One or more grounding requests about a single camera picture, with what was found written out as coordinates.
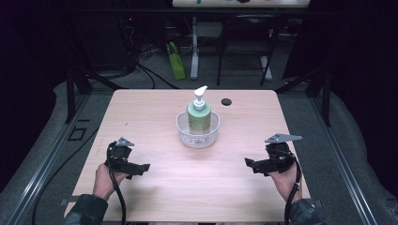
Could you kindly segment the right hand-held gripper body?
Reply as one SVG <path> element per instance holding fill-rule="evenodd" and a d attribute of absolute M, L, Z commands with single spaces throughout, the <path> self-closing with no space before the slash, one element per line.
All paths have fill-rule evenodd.
<path fill-rule="evenodd" d="M 276 133 L 265 140 L 268 152 L 268 173 L 284 173 L 294 164 L 294 154 L 290 151 L 288 142 L 299 141 L 302 137 L 298 135 L 287 135 Z"/>

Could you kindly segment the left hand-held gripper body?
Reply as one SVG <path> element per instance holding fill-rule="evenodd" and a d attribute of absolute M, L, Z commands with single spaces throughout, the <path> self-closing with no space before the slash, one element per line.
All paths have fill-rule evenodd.
<path fill-rule="evenodd" d="M 107 148 L 105 165 L 117 173 L 132 173 L 134 171 L 133 164 L 128 163 L 131 146 L 133 146 L 133 143 L 124 137 L 111 142 Z"/>

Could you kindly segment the white ribbed plastic basket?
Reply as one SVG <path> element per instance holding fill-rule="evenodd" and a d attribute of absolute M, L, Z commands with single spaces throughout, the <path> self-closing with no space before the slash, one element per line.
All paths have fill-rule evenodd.
<path fill-rule="evenodd" d="M 202 149 L 211 146 L 218 138 L 220 117 L 215 112 L 210 116 L 210 131 L 207 134 L 190 134 L 189 119 L 186 112 L 181 112 L 176 117 L 176 128 L 180 141 L 189 148 Z"/>

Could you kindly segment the green pump soap bottle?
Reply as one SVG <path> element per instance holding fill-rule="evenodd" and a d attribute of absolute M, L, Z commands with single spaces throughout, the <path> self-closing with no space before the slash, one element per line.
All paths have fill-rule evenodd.
<path fill-rule="evenodd" d="M 191 101 L 187 106 L 186 112 L 188 114 L 190 134 L 192 135 L 202 135 L 210 132 L 211 106 L 203 99 L 206 90 L 206 85 L 197 88 L 193 92 L 195 100 Z"/>

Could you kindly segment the person's left hand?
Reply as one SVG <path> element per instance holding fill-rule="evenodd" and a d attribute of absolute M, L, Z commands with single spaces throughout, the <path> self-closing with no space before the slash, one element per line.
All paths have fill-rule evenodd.
<path fill-rule="evenodd" d="M 108 201 L 114 192 L 114 183 L 109 174 L 109 168 L 104 164 L 100 164 L 96 170 L 96 178 L 92 194 L 104 201 Z"/>

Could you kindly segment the person's right hand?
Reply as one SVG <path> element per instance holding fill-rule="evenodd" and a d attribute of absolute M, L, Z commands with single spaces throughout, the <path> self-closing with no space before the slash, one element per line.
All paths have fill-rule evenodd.
<path fill-rule="evenodd" d="M 290 196 L 291 190 L 296 182 L 297 176 L 297 165 L 292 165 L 287 171 L 271 172 L 269 174 L 273 180 L 278 192 L 281 194 L 283 199 L 287 202 Z"/>

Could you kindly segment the black metal stand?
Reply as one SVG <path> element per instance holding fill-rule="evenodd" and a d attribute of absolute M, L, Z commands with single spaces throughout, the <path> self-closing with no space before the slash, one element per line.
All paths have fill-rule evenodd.
<path fill-rule="evenodd" d="M 304 81 L 310 81 L 305 94 L 308 98 L 316 98 L 320 91 L 322 91 L 322 104 L 321 104 L 321 118 L 327 127 L 330 126 L 329 121 L 329 104 L 330 104 L 330 87 L 331 87 L 331 74 L 329 67 L 317 68 L 306 75 L 297 77 L 292 82 L 276 90 L 277 94 L 287 92 L 288 90 L 298 86 Z"/>
<path fill-rule="evenodd" d="M 76 113 L 75 104 L 75 87 L 77 87 L 84 95 L 90 95 L 93 91 L 91 84 L 88 79 L 92 78 L 112 90 L 121 89 L 121 86 L 107 80 L 106 78 L 100 76 L 97 72 L 85 68 L 85 67 L 73 67 L 67 73 L 67 103 L 68 103 L 68 113 L 66 124 L 68 124 Z"/>

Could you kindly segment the green bag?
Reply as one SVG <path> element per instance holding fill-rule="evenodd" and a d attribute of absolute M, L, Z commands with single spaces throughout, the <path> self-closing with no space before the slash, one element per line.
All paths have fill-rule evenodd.
<path fill-rule="evenodd" d="M 167 52 L 169 55 L 169 60 L 176 80 L 185 79 L 185 68 L 183 62 L 180 58 L 179 51 L 174 42 L 169 42 L 166 44 Z"/>

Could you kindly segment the white-legged desk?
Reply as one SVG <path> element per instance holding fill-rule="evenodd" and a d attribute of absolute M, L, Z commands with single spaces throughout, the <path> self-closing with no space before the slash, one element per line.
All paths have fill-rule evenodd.
<path fill-rule="evenodd" d="M 175 8 L 190 9 L 262 9 L 306 8 L 310 0 L 173 0 Z M 216 38 L 222 31 L 221 22 L 198 22 L 192 17 L 191 79 L 196 80 L 199 69 L 198 38 Z"/>

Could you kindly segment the black chair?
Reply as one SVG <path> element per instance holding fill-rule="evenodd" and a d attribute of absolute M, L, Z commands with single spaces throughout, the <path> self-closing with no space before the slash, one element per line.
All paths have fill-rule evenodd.
<path fill-rule="evenodd" d="M 241 14 L 225 22 L 220 35 L 217 84 L 221 83 L 222 61 L 226 54 L 256 55 L 262 69 L 260 84 L 269 81 L 270 61 L 285 24 L 284 17 L 265 14 Z"/>

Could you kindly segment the aluminium floor rail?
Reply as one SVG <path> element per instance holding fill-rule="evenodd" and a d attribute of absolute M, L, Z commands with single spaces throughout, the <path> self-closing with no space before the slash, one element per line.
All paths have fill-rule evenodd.
<path fill-rule="evenodd" d="M 106 102 L 94 95 L 78 98 L 77 113 L 66 124 L 55 106 L 49 123 L 20 169 L 0 194 L 0 225 L 60 225 L 88 155 Z"/>
<path fill-rule="evenodd" d="M 338 143 L 332 127 L 328 127 L 321 114 L 321 106 L 316 98 L 309 98 L 310 104 L 316 113 L 316 118 L 321 128 L 327 136 L 327 140 L 331 145 L 331 152 L 334 155 L 337 168 L 344 180 L 344 184 L 348 190 L 349 196 L 355 205 L 363 225 L 378 225 L 375 215 L 373 214 L 369 203 L 366 201 L 360 185 L 355 178 L 348 162 L 344 156 L 341 145 Z"/>

